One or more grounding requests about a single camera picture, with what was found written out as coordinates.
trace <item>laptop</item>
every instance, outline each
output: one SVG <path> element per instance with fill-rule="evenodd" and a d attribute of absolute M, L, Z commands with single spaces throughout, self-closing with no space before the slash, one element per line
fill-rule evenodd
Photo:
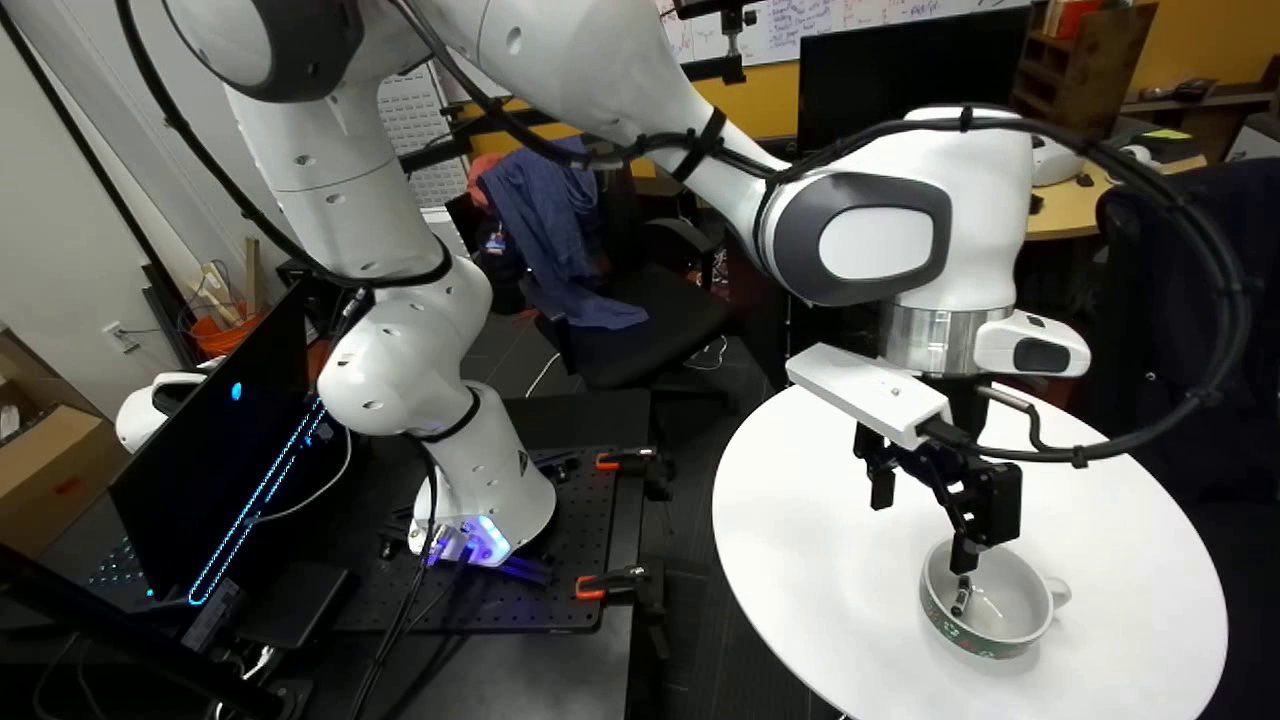
<path fill-rule="evenodd" d="M 204 608 L 324 424 L 303 307 L 290 293 L 39 566 L 121 612 Z M 0 600 L 0 627 L 29 626 Z"/>
<path fill-rule="evenodd" d="M 924 103 L 1008 103 L 1034 9 L 799 39 L 799 153 Z"/>

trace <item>black mount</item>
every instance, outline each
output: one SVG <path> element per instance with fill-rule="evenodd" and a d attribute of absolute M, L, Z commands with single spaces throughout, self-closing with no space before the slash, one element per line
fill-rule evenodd
<path fill-rule="evenodd" d="M 948 390 L 948 396 L 966 392 L 960 409 L 977 405 L 977 386 Z M 898 493 L 898 469 L 917 475 L 924 490 L 933 490 L 936 506 L 948 511 L 956 540 L 953 540 L 953 571 L 973 571 L 983 547 L 1008 545 L 1022 538 L 1023 517 L 1023 474 L 1016 466 L 988 466 L 973 452 L 948 450 L 948 443 L 920 443 L 920 450 L 898 450 L 872 430 L 858 430 L 851 458 L 868 466 L 872 482 L 872 509 L 894 509 Z"/>

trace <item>cardboard box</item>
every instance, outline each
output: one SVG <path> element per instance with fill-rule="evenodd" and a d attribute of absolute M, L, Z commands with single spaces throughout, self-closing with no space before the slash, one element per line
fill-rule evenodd
<path fill-rule="evenodd" d="M 15 436 L 29 424 L 29 415 L 32 415 L 29 396 L 0 376 L 0 443 Z"/>
<path fill-rule="evenodd" d="M 0 450 L 0 545 L 38 558 L 126 469 L 112 430 L 75 409 L 52 409 Z"/>
<path fill-rule="evenodd" d="M 128 458 L 112 424 L 6 328 L 0 376 L 23 405 L 23 430 L 0 443 L 0 545 L 38 558 L 97 506 Z"/>

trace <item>black laptop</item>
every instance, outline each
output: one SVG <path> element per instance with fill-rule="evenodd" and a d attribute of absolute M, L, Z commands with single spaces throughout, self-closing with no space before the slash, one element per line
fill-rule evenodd
<path fill-rule="evenodd" d="M 39 566 L 126 612 L 204 608 L 324 419 L 303 300 L 290 293 Z M 0 600 L 0 631 L 32 622 Z"/>

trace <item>small cup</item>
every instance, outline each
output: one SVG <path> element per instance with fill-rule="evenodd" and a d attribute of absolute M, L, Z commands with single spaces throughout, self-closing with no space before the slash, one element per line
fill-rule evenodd
<path fill-rule="evenodd" d="M 920 571 L 920 608 L 930 626 L 970 655 L 1016 661 L 1053 627 L 1053 616 L 1071 600 L 1056 575 L 1040 575 L 1008 547 L 988 547 L 970 571 L 970 604 L 956 612 L 960 582 L 953 571 L 953 545 L 930 554 Z"/>

